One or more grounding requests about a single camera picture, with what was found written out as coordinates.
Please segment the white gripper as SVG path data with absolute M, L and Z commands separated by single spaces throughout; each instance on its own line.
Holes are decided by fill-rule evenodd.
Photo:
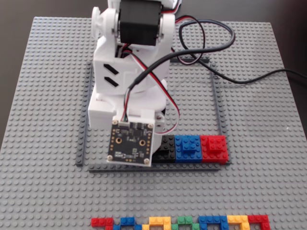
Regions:
M 127 115 L 129 122 L 155 124 L 155 113 L 164 110 L 166 97 L 161 92 L 131 93 Z M 120 121 L 124 112 L 123 95 L 104 95 L 92 93 L 88 107 L 91 128 L 110 131 L 112 121 Z M 162 135 L 152 134 L 151 155 L 161 146 Z

